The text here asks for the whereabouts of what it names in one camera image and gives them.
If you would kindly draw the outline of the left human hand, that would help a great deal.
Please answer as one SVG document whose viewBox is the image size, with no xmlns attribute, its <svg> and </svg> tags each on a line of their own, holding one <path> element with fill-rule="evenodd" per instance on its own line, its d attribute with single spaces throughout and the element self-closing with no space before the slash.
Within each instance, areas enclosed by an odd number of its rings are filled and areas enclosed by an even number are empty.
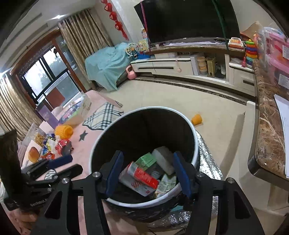
<svg viewBox="0 0 289 235">
<path fill-rule="evenodd" d="M 20 234 L 30 234 L 38 215 L 34 212 L 23 211 L 19 208 L 9 211 L 7 206 L 4 204 L 4 197 L 6 197 L 6 195 L 7 193 L 4 184 L 1 182 L 1 206 L 3 207 L 6 215 Z"/>
</svg>

